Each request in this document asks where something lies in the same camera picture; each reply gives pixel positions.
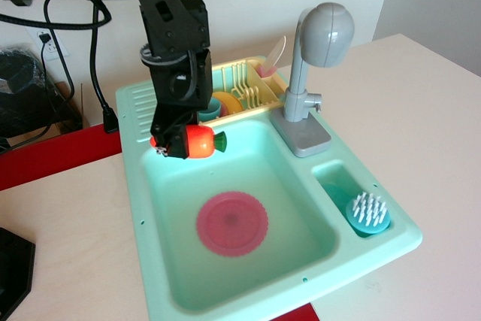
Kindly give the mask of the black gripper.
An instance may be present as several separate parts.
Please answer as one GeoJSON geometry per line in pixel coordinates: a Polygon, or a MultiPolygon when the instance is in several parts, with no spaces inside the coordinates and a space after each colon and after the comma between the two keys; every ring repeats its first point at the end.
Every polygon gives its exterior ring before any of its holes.
{"type": "Polygon", "coordinates": [[[173,56],[154,56],[144,50],[156,95],[150,145],[165,157],[186,159],[186,124],[209,105],[213,92],[210,51],[188,50],[173,56]]]}

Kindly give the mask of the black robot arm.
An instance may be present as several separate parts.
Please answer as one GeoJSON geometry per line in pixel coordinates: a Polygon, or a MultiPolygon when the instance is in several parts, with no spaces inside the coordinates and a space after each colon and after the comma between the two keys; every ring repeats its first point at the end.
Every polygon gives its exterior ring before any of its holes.
{"type": "MultiPolygon", "coordinates": [[[[32,0],[7,0],[29,6],[32,0]]],[[[2,15],[1,20],[51,30],[96,30],[112,19],[105,0],[89,0],[102,12],[91,23],[38,22],[2,15]]],[[[181,159],[196,158],[200,133],[198,112],[207,108],[213,92],[210,33],[202,0],[138,0],[147,44],[141,61],[150,70],[156,110],[150,128],[159,153],[181,159]]]]}

